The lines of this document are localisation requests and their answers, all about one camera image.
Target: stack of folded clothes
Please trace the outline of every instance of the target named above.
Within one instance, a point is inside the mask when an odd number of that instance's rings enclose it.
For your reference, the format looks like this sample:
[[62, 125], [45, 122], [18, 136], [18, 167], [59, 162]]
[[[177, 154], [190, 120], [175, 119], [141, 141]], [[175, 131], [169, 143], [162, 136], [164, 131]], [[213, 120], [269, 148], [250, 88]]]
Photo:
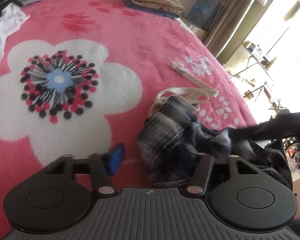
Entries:
[[178, 18], [185, 9], [178, 0], [124, 0], [132, 9], [146, 11], [157, 15]]

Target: silver screw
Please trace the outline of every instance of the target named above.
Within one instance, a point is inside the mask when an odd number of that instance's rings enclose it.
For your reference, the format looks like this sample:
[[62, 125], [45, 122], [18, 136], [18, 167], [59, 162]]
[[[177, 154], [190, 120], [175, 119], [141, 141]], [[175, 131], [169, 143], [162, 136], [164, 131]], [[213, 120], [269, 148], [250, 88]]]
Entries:
[[187, 188], [187, 191], [191, 194], [200, 194], [203, 191], [203, 189], [199, 186], [190, 186]]
[[114, 192], [114, 188], [113, 187], [109, 187], [109, 186], [103, 186], [103, 187], [100, 187], [98, 189], [99, 193], [101, 194], [111, 194]]

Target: dark blue folded cloth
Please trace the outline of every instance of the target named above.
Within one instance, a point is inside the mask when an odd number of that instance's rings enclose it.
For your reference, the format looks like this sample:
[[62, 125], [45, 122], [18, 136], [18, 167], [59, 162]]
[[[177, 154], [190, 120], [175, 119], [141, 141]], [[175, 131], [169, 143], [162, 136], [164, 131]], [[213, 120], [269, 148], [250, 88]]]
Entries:
[[126, 4], [126, 6], [131, 8], [131, 9], [136, 9], [136, 10], [140, 10], [140, 11], [153, 13], [153, 14], [156, 14], [156, 15], [168, 17], [170, 19], [179, 18], [179, 15], [177, 13], [174, 13], [174, 12], [168, 12], [168, 11], [163, 10], [163, 9], [153, 9], [153, 8], [148, 8], [148, 7], [136, 5], [131, 0], [123, 0], [123, 1]]

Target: blue flower center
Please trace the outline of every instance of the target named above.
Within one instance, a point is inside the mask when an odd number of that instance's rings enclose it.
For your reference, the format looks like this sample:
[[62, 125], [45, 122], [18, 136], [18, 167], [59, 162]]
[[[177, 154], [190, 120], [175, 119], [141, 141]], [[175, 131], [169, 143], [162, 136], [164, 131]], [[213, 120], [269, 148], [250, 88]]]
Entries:
[[63, 93], [67, 87], [73, 85], [71, 80], [71, 72], [63, 72], [60, 69], [55, 69], [53, 72], [50, 72], [46, 75], [48, 89], [54, 89], [57, 92]]

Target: ribbed gray surface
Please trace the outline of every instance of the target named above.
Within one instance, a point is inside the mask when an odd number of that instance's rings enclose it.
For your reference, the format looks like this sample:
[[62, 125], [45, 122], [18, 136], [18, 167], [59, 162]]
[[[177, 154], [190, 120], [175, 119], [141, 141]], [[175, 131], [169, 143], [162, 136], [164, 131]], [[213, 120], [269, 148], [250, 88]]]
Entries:
[[113, 198], [97, 201], [79, 224], [49, 235], [17, 230], [5, 240], [293, 240], [288, 228], [267, 234], [243, 233], [222, 224], [199, 199], [177, 189], [124, 188]]

